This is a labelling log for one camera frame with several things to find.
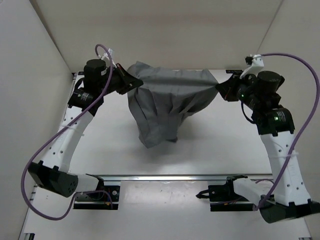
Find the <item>grey pleated skirt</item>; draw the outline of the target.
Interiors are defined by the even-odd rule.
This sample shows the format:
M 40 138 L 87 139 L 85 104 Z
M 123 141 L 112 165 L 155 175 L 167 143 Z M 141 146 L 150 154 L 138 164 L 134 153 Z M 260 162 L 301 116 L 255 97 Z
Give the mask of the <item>grey pleated skirt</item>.
M 173 70 L 138 61 L 127 71 L 143 81 L 127 98 L 139 140 L 147 149 L 164 141 L 175 143 L 186 118 L 209 106 L 218 93 L 218 81 L 208 69 Z

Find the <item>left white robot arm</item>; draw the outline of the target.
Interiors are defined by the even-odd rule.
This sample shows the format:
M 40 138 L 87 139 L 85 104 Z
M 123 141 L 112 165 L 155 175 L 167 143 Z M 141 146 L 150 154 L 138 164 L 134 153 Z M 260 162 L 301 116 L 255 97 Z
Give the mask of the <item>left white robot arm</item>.
M 90 174 L 70 173 L 72 156 L 86 127 L 104 103 L 104 96 L 113 92 L 124 95 L 142 85 L 142 80 L 118 63 L 110 67 L 101 59 L 88 60 L 67 103 L 59 128 L 61 134 L 48 145 L 42 158 L 27 168 L 35 183 L 66 198 L 75 192 L 86 191 L 93 199 L 101 198 L 105 192 L 102 179 Z

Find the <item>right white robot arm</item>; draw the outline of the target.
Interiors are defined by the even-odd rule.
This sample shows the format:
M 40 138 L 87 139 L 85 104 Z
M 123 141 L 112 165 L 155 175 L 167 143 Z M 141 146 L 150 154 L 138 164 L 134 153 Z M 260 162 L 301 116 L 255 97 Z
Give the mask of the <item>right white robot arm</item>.
M 318 214 L 320 204 L 311 199 L 299 168 L 293 143 L 295 126 L 291 112 L 280 105 L 278 88 L 284 77 L 273 71 L 242 77 L 233 74 L 216 85 L 227 102 L 239 101 L 252 110 L 250 122 L 257 127 L 266 149 L 274 183 L 258 185 L 246 176 L 228 179 L 224 195 L 229 200 L 250 201 L 269 224 Z

